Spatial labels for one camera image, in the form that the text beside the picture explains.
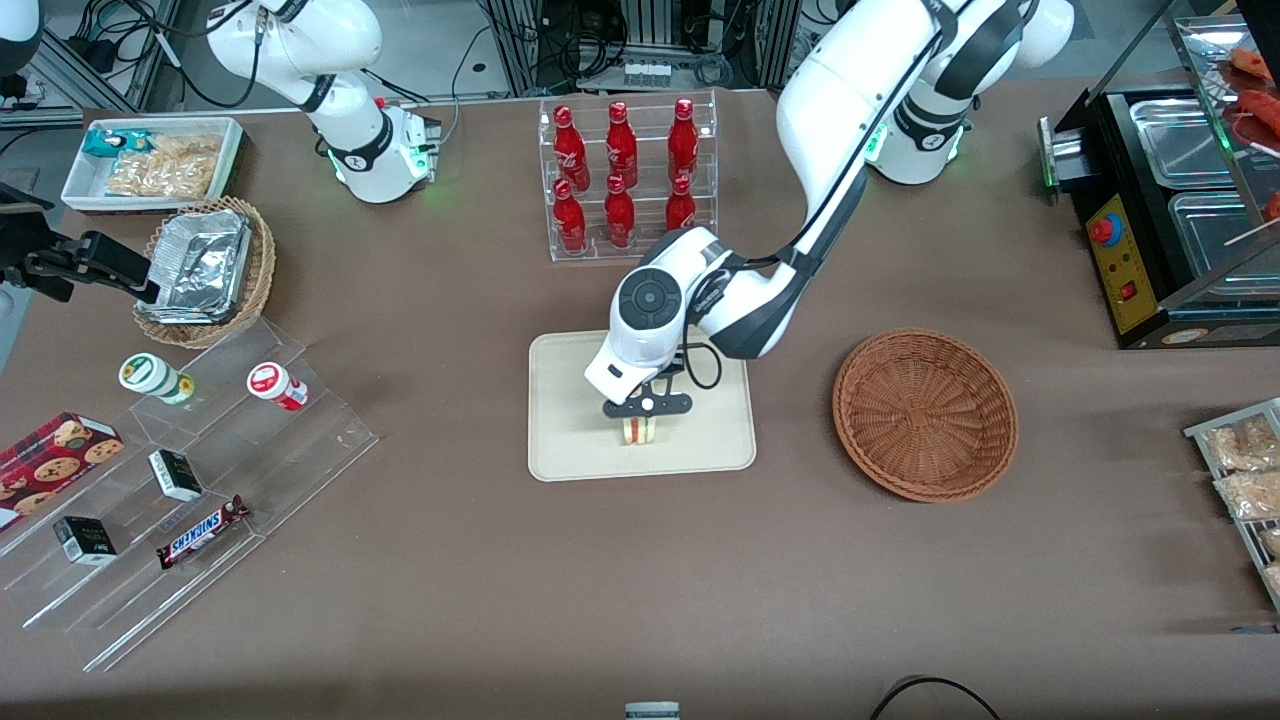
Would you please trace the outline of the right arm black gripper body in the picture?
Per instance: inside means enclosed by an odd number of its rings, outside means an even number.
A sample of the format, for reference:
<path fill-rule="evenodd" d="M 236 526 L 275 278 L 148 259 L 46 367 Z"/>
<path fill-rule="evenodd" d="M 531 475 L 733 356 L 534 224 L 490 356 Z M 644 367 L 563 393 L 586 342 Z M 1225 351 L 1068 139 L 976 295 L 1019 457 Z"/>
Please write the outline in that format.
<path fill-rule="evenodd" d="M 56 243 L 45 217 L 51 209 L 52 202 L 1 186 L 1 263 L 22 263 Z"/>

